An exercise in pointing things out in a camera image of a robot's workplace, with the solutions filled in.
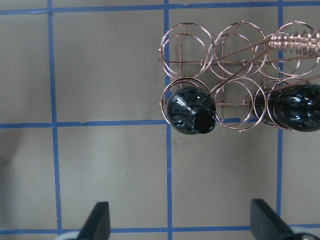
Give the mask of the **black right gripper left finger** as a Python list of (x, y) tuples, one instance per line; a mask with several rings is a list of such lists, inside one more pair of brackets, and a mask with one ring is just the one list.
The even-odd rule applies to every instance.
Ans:
[(77, 240), (108, 240), (111, 235), (109, 203), (97, 202), (81, 228)]

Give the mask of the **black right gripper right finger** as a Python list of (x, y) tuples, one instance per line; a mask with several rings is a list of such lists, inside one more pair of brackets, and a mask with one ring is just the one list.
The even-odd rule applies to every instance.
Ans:
[(250, 231), (256, 240), (299, 239), (299, 235), (263, 199), (250, 202)]

